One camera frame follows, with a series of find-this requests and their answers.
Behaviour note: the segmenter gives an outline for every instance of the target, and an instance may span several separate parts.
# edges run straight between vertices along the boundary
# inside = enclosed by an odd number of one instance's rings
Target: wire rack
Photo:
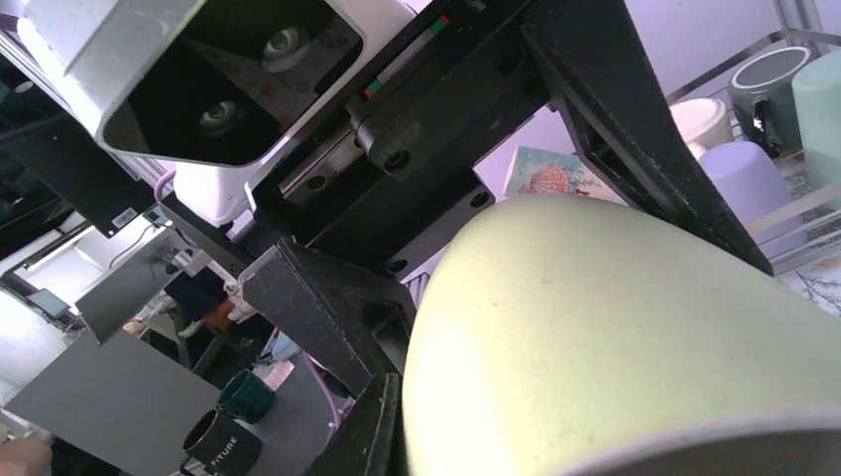
[[[690,81],[684,87],[670,94],[666,100],[671,104],[679,102],[687,95],[708,85],[733,67],[748,60],[766,48],[780,42],[799,41],[811,45],[826,45],[841,47],[841,36],[806,30],[786,29],[767,35],[744,50],[716,65],[709,71]],[[727,87],[722,87],[712,93],[710,97],[723,94]],[[729,109],[733,135],[736,140],[746,140],[739,127],[732,108]],[[805,161],[808,157],[803,151],[797,151],[786,157],[775,159],[775,164],[781,176],[788,184],[794,201],[782,208],[772,211],[750,223],[745,224],[748,233],[755,239],[760,233],[783,223],[795,216],[800,216],[803,225],[782,235],[774,236],[763,241],[757,240],[759,245],[770,245],[786,238],[806,232],[807,240],[803,245],[784,253],[770,256],[775,275],[797,269],[801,266],[822,260],[829,255],[841,251],[841,210],[833,210],[826,206],[828,202],[841,198],[841,183],[832,183],[821,189],[814,189],[806,173]]]

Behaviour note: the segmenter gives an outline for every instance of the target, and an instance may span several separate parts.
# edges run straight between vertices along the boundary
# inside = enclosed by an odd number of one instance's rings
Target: white sticker label
[[[126,208],[126,211],[117,215],[116,218],[111,220],[111,223],[117,227],[117,229],[122,229],[124,226],[128,225],[131,220],[137,217],[137,212],[134,211],[134,208]]]

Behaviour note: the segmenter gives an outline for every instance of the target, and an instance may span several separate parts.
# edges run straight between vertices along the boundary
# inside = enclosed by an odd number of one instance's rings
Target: mug
[[[420,302],[409,474],[835,475],[839,342],[838,317],[676,226],[516,196],[459,230]]]
[[[723,144],[701,156],[698,164],[742,224],[750,223],[793,201],[788,185],[763,149],[753,142]],[[769,241],[803,224],[799,216],[763,230],[757,243]],[[760,250],[769,258],[806,242],[805,231],[793,234]]]
[[[791,83],[813,189],[841,181],[841,52],[813,61]],[[827,203],[841,208],[841,200]]]
[[[249,370],[242,370],[222,389],[217,408],[254,424],[269,412],[274,402],[275,392],[260,377]]]
[[[677,132],[696,159],[695,151],[709,150],[733,141],[727,105],[720,99],[690,99],[672,104],[668,110]]]
[[[745,136],[772,158],[802,149],[791,81],[813,58],[805,47],[776,50],[740,67],[727,86]]]
[[[257,462],[263,441],[222,411],[211,410],[189,432],[182,449],[218,473],[245,476]]]

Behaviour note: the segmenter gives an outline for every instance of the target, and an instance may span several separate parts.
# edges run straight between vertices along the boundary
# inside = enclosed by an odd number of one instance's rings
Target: box with shell illustration
[[[575,193],[622,203],[607,184],[571,155],[520,146],[511,160],[505,195]]]

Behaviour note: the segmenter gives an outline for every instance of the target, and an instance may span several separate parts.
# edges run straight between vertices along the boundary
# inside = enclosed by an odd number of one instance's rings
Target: purple cup
[[[698,163],[743,225],[793,201],[771,158],[753,142],[730,142],[714,147],[701,156]],[[761,232],[754,239],[763,243],[802,224],[803,220],[795,216]],[[806,233],[801,231],[760,249],[772,258],[805,242]]]

